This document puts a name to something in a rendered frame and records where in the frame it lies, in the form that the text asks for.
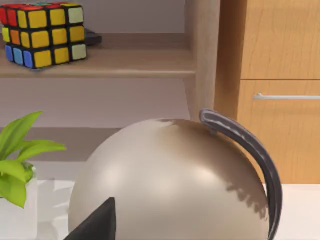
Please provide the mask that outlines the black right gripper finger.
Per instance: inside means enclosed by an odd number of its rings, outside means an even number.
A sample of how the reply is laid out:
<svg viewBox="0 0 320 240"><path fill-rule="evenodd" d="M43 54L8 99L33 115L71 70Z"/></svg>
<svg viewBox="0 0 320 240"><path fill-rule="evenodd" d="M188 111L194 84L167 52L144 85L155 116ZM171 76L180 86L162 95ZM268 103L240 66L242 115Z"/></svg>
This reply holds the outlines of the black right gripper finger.
<svg viewBox="0 0 320 240"><path fill-rule="evenodd" d="M106 199L63 240L116 240L115 198Z"/></svg>

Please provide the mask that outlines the beige globe with grey arc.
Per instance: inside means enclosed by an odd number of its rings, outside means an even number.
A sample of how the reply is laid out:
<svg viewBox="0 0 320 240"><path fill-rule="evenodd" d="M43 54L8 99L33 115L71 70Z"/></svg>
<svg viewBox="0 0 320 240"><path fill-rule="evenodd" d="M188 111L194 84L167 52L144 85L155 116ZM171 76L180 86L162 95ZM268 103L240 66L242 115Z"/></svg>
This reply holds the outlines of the beige globe with grey arc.
<svg viewBox="0 0 320 240"><path fill-rule="evenodd" d="M274 240L283 191L270 155L236 121L199 118L143 120L102 142L74 183L68 231L114 197L115 240Z"/></svg>

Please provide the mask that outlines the green plant in white pot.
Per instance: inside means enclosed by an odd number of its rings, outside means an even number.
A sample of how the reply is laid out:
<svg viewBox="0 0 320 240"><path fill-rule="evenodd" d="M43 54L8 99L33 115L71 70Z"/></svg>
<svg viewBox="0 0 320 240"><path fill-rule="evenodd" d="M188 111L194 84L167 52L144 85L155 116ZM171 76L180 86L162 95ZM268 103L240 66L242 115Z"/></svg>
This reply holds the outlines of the green plant in white pot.
<svg viewBox="0 0 320 240"><path fill-rule="evenodd" d="M41 114L31 112L0 130L0 240L37 236L37 170L28 160L67 149L53 140L26 139Z"/></svg>

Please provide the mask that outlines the open wooden shelf unit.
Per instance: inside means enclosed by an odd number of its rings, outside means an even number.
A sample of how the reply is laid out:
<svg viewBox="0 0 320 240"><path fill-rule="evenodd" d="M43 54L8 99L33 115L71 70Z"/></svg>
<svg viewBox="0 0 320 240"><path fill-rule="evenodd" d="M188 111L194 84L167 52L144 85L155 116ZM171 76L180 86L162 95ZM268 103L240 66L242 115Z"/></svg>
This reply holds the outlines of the open wooden shelf unit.
<svg viewBox="0 0 320 240"><path fill-rule="evenodd" d="M36 157L85 161L123 127L145 119L198 117L213 107L222 0L102 0L89 12L110 24L133 18L132 7L165 24L183 17L181 32L103 32L86 60L33 71L5 60L0 34L0 130L41 111L30 139L66 145Z"/></svg>

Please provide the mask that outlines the small black object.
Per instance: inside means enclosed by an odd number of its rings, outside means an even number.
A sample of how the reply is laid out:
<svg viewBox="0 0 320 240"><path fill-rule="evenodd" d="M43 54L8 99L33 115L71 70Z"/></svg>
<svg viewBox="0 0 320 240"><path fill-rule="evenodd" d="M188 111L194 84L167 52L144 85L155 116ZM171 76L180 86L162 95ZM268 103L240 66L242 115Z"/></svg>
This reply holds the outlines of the small black object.
<svg viewBox="0 0 320 240"><path fill-rule="evenodd" d="M84 29L84 43L87 47L96 46L102 43L102 36L88 28Z"/></svg>

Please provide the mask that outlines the wooden drawer front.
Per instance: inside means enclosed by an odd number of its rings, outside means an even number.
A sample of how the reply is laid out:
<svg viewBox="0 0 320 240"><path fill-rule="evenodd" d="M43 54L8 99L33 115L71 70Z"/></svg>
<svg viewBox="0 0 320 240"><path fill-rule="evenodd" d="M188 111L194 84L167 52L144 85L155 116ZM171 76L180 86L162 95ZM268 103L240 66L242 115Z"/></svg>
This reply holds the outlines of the wooden drawer front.
<svg viewBox="0 0 320 240"><path fill-rule="evenodd" d="M320 96L320 80L241 80L237 120L264 145L284 184L320 184L320 100L260 100L264 95Z"/></svg>

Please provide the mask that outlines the colourful puzzle cube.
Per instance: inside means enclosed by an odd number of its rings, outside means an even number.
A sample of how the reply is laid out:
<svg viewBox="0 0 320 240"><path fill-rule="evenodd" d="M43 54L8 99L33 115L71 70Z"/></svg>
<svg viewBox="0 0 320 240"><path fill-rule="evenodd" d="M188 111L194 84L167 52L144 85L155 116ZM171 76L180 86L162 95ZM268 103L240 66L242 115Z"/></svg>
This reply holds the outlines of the colourful puzzle cube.
<svg viewBox="0 0 320 240"><path fill-rule="evenodd" d="M73 2L0 4L7 61L29 69L84 60L84 9Z"/></svg>

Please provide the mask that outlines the wooden cupboard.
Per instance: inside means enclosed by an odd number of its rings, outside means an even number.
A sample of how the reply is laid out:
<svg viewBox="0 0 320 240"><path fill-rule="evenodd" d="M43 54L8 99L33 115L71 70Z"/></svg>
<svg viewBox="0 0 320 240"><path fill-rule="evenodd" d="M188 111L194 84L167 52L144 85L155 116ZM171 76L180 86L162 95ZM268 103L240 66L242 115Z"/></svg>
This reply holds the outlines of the wooden cupboard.
<svg viewBox="0 0 320 240"><path fill-rule="evenodd" d="M219 34L216 109L236 120L242 80L320 80L320 0L220 0Z"/></svg>

